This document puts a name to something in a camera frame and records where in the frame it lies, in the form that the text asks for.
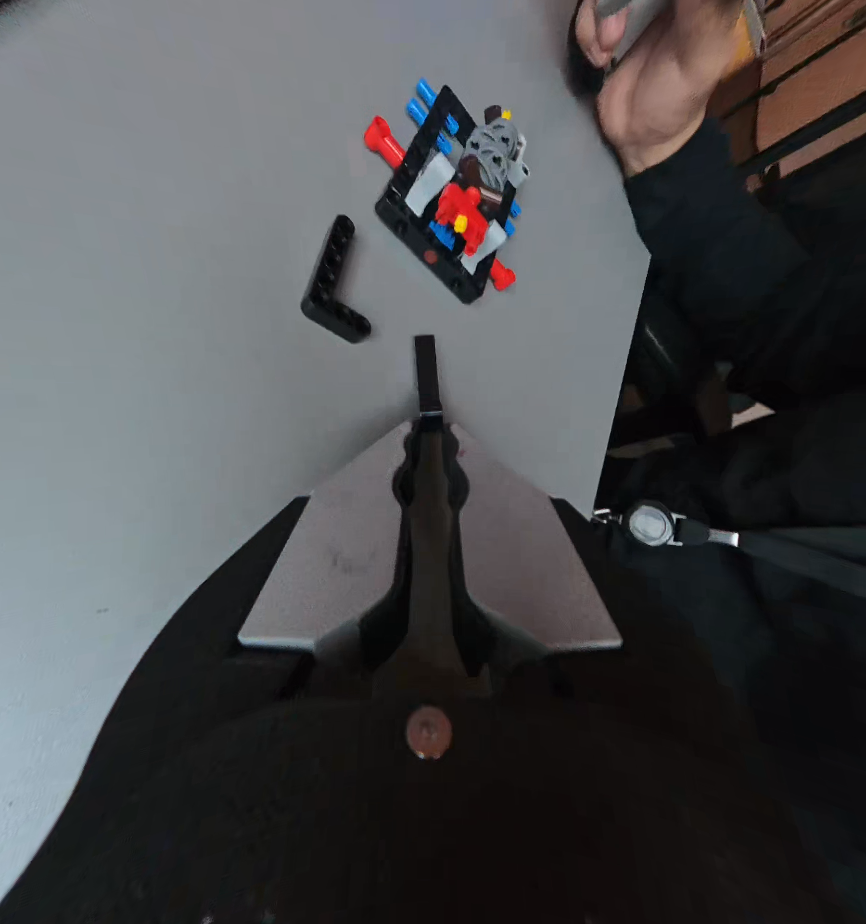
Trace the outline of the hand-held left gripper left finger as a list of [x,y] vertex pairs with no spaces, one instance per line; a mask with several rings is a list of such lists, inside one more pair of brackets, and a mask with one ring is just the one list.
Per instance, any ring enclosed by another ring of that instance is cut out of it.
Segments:
[[238,632],[250,650],[332,653],[393,589],[403,522],[396,473],[412,422],[402,422],[309,495]]

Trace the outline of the person's right forearm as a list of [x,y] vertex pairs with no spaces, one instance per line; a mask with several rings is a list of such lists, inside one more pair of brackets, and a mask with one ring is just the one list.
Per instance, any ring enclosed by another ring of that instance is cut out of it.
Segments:
[[769,211],[705,120],[625,183],[675,308],[730,389],[775,410],[866,390],[866,138],[791,180]]

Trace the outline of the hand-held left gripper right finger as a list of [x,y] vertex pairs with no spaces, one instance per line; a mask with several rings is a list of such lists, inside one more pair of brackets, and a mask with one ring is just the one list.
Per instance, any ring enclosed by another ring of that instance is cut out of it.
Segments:
[[548,494],[450,424],[461,576],[473,607],[505,639],[537,653],[612,651],[623,644]]

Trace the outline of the person's right hand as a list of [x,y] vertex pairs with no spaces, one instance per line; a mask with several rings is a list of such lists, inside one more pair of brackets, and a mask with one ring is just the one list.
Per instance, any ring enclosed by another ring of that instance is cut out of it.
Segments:
[[740,1],[666,2],[607,72],[597,117],[625,178],[662,163],[699,129],[735,59],[742,10]]

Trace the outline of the lego engine frame assembly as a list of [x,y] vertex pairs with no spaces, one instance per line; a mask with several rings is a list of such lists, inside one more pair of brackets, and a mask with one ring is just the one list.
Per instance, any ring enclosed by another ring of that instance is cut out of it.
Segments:
[[516,274],[499,252],[515,234],[518,194],[530,171],[526,138],[510,110],[492,105],[475,120],[450,87],[437,90],[422,78],[405,112],[416,128],[409,145],[381,116],[363,136],[392,171],[376,214],[463,304],[489,285],[512,287]]

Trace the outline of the black office chair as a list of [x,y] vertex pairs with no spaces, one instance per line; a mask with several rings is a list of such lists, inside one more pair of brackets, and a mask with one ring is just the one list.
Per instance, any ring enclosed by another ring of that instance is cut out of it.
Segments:
[[715,363],[670,303],[648,283],[626,360],[607,456],[635,459],[697,445],[773,410],[727,387]]

